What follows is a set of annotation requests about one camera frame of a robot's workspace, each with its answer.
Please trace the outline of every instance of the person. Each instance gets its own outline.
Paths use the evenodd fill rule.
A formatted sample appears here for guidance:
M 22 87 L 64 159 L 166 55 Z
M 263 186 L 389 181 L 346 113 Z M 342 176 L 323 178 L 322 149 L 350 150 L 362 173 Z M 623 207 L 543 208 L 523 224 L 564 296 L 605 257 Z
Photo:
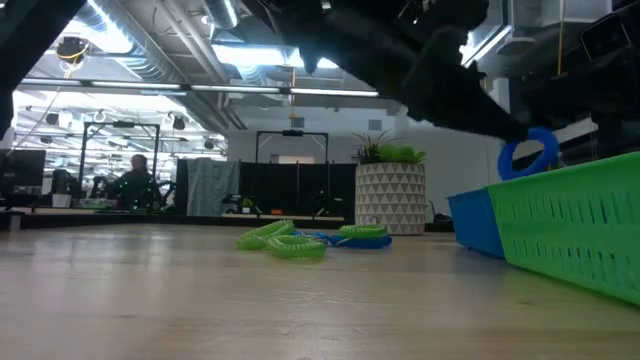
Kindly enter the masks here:
M 134 155 L 131 158 L 131 170 L 116 181 L 116 191 L 120 194 L 118 208 L 144 208 L 149 202 L 162 201 L 162 194 L 149 173 L 147 162 L 146 156 Z

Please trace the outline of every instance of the green coiled cable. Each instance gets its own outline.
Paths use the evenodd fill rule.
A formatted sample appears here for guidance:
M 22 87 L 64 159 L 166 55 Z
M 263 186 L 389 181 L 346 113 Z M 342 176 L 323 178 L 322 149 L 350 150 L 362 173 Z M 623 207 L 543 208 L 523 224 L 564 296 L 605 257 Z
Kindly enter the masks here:
M 320 259 L 327 246 L 311 236 L 277 236 L 269 239 L 269 250 L 283 259 Z
M 350 239 L 377 239 L 387 236 L 382 225 L 347 225 L 340 228 L 340 236 Z
M 280 220 L 240 236 L 238 247 L 242 250 L 262 250 L 275 236 L 289 235 L 295 230 L 293 221 Z

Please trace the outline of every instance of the green plant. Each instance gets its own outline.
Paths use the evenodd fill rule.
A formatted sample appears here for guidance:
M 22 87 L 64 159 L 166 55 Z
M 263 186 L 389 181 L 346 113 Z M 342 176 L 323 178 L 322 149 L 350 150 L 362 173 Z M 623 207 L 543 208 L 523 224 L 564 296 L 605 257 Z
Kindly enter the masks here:
M 385 144 L 380 147 L 380 160 L 381 162 L 393 162 L 403 164 L 422 164 L 425 157 L 425 152 L 416 152 L 411 146 L 394 146 L 391 144 Z
M 356 134 L 354 135 L 362 141 L 362 144 L 356 146 L 358 149 L 358 162 L 362 165 L 366 164 L 375 164 L 382 162 L 380 159 L 380 147 L 388 143 L 389 141 L 393 141 L 394 139 L 389 139 L 385 137 L 390 130 L 384 131 L 377 138 L 372 138 L 366 134 Z
M 248 208 L 252 208 L 253 207 L 253 201 L 251 201 L 251 199 L 249 198 L 244 198 L 242 199 L 242 207 L 248 207 Z

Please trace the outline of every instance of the computer monitor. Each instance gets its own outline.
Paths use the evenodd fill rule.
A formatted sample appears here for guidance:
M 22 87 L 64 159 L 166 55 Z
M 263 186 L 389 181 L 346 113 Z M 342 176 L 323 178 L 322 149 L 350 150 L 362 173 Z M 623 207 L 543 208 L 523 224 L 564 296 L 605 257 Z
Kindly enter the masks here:
M 45 150 L 0 150 L 0 191 L 12 193 L 16 186 L 41 187 L 46 155 Z

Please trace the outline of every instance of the exposed ductwork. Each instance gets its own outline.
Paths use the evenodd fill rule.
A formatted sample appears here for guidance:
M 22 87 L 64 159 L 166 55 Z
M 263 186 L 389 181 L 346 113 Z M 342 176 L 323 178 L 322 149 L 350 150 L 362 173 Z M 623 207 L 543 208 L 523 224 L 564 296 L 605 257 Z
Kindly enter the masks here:
M 238 26 L 240 14 L 236 0 L 203 0 L 211 25 L 217 29 Z
M 105 38 L 123 35 L 132 45 L 127 57 L 117 61 L 147 82 L 186 83 L 187 78 L 164 54 L 149 34 L 129 12 L 113 0 L 89 0 L 75 18 Z M 207 131 L 226 134 L 229 123 L 218 109 L 211 106 L 201 95 L 187 93 L 186 96 L 170 97 L 191 110 L 190 115 Z

